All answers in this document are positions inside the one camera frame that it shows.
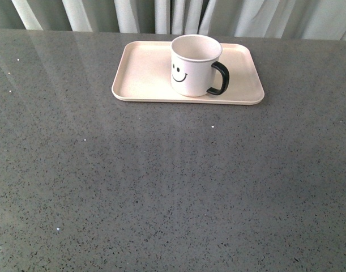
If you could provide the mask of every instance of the smiley face mouth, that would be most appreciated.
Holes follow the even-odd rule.
[[[186,79],[186,76],[187,76],[187,74],[185,74],[185,76],[184,76],[184,78],[183,78],[182,80],[176,80],[176,79],[174,78],[174,75],[172,74],[172,77],[174,78],[174,80],[175,80],[176,82],[183,82],[183,81]]]

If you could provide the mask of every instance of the smiley face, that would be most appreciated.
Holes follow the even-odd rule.
[[[173,75],[173,71],[175,71],[175,69],[177,70],[178,75],[180,76],[180,78],[182,78],[182,74],[184,74],[183,79],[181,79],[181,80],[176,80],[176,79],[175,79],[175,77],[174,77],[174,75]],[[187,75],[188,75],[187,73],[180,72],[180,68],[179,68],[179,67],[175,68],[175,65],[173,64],[172,77],[173,77],[173,79],[174,79],[176,82],[183,82],[183,81],[186,79],[186,76],[187,76]]]

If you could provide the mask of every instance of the mug rim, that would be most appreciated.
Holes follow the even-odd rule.
[[[178,54],[174,49],[173,49],[173,44],[174,42],[176,43],[177,40],[180,40],[180,39],[184,39],[184,38],[187,38],[187,37],[201,37],[201,38],[204,38],[210,42],[213,42],[215,43],[216,45],[218,45],[219,47],[219,52],[216,56],[214,57],[211,57],[211,58],[205,58],[205,59],[195,59],[195,58],[187,58],[187,57],[183,57],[182,55]],[[213,39],[212,37],[209,37],[209,36],[206,36],[206,35],[200,35],[200,34],[188,34],[188,35],[181,35],[181,36],[178,36],[176,37],[171,45],[170,45],[170,48],[172,50],[172,53],[174,53],[178,58],[182,59],[182,60],[185,60],[185,61],[189,61],[189,62],[208,62],[208,61],[213,61],[213,60],[216,60],[217,58],[220,57],[220,55],[222,54],[223,52],[223,48],[222,48],[222,45],[220,44],[220,42],[218,42],[217,40]]]

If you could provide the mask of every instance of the tray rim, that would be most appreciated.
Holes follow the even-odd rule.
[[[200,99],[202,96],[200,97],[187,97],[187,96],[182,96],[184,99],[141,99],[141,98],[135,98],[135,97],[126,97],[126,96],[121,96],[118,93],[115,92],[114,90],[114,86],[116,84],[116,81],[118,80],[118,74],[119,72],[121,73],[121,70],[123,69],[123,62],[126,62],[126,55],[128,55],[130,53],[130,47],[135,47],[135,46],[144,46],[144,45],[149,45],[149,46],[169,46],[172,42],[171,41],[132,41],[130,43],[128,43],[125,47],[124,50],[122,52],[121,55],[121,59],[118,65],[118,69],[116,71],[116,75],[113,81],[113,84],[111,86],[111,91],[113,93],[113,95],[122,101],[127,101],[127,102],[148,102],[148,103],[193,103],[193,104],[217,104],[217,105],[255,105],[260,103],[263,98],[265,97],[265,93],[263,90],[263,86],[262,83],[259,79],[258,73],[257,73],[257,69],[254,65],[253,59],[252,59],[252,55],[249,51],[249,49],[247,47],[245,47],[244,45],[241,44],[233,44],[233,43],[224,43],[221,42],[220,44],[223,47],[223,50],[225,48],[229,48],[232,46],[235,46],[237,48],[239,48],[241,51],[245,51],[245,54],[250,58],[250,61],[253,64],[255,73],[257,75],[258,81],[259,81],[259,85],[260,85],[260,97],[257,100],[250,100],[250,101],[237,101],[237,100],[232,100],[232,101],[219,101],[219,100],[202,100]]]

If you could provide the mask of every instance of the tray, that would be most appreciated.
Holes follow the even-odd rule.
[[[238,44],[222,44],[219,61],[230,73],[227,90],[219,96],[186,97],[170,85],[171,56],[168,41],[134,41],[125,46],[112,84],[112,93],[124,101],[254,105],[264,97],[252,56]],[[220,88],[216,73],[213,87]]]

